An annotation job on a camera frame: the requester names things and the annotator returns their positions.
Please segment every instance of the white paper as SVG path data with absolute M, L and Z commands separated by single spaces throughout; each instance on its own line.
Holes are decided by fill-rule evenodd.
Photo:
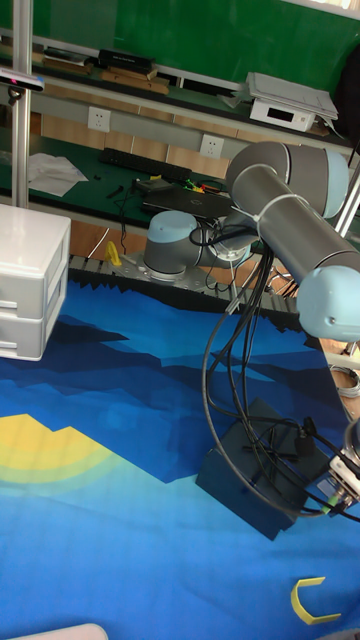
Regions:
M 67 158 L 36 153 L 29 158 L 29 187 L 60 198 L 88 179 Z

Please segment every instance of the laptop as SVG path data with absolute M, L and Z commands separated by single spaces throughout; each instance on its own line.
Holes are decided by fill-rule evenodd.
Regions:
M 174 187 L 166 191 L 149 193 L 145 196 L 141 208 L 151 214 L 171 210 L 185 211 L 195 218 L 212 220 L 228 216 L 233 211 L 232 206 L 234 203 L 228 196 Z

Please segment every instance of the small box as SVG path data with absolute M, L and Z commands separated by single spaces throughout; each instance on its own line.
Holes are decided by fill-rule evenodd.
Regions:
M 40 360 L 65 299 L 70 219 L 0 204 L 0 356 Z

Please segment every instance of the power outlet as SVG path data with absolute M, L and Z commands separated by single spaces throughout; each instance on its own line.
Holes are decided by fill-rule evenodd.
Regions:
M 221 151 L 224 145 L 224 138 L 218 138 L 217 136 L 209 136 L 204 133 L 200 147 L 200 154 L 207 158 L 214 158 L 218 160 L 221 158 Z
M 89 107 L 88 128 L 95 129 L 95 131 L 103 131 L 104 133 L 109 133 L 110 116 L 111 111 L 107 111 L 106 109 L 98 109 L 98 107 Z

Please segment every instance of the yellow c-shaped object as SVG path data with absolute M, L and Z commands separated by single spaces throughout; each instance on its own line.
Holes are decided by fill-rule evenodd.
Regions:
M 298 580 L 296 585 L 293 587 L 291 592 L 291 604 L 295 611 L 295 613 L 303 620 L 306 624 L 319 624 L 320 622 L 332 622 L 341 616 L 341 613 L 334 613 L 329 616 L 312 616 L 308 613 L 304 607 L 302 606 L 299 600 L 298 588 L 299 587 L 314 587 L 317 584 L 321 584 L 324 582 L 325 578 L 307 578 L 304 580 Z
M 120 265 L 121 265 L 121 260 L 119 258 L 119 254 L 117 252 L 115 244 L 111 240 L 106 245 L 105 260 L 106 260 L 106 262 L 110 261 L 111 264 L 113 264 L 115 267 L 120 267 Z

